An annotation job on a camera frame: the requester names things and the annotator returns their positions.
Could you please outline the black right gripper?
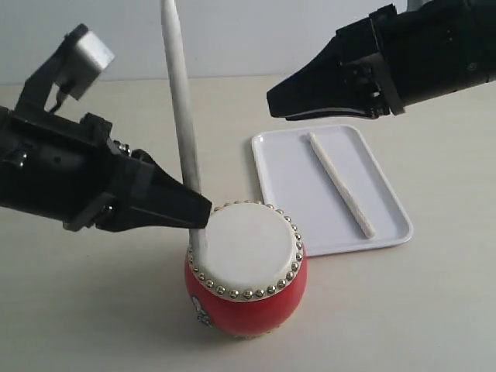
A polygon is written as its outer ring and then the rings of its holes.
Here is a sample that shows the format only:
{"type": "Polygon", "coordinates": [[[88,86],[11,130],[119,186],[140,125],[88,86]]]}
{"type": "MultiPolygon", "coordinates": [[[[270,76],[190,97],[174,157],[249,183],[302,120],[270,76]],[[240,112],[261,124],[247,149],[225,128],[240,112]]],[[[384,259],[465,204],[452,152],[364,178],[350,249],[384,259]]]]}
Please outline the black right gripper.
{"type": "Polygon", "coordinates": [[[493,1],[429,1],[402,13],[387,5],[338,29],[267,104],[287,121],[372,119],[494,80],[493,1]]]}

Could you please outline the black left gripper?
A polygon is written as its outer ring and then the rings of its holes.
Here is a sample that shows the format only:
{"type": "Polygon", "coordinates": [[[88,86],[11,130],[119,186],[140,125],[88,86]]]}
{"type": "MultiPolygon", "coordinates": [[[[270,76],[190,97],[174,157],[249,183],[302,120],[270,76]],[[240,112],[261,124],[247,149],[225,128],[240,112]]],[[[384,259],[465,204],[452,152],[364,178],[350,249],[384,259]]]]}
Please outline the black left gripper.
{"type": "Polygon", "coordinates": [[[112,139],[112,124],[1,109],[1,206],[77,232],[206,227],[212,203],[144,150],[112,139]]]}

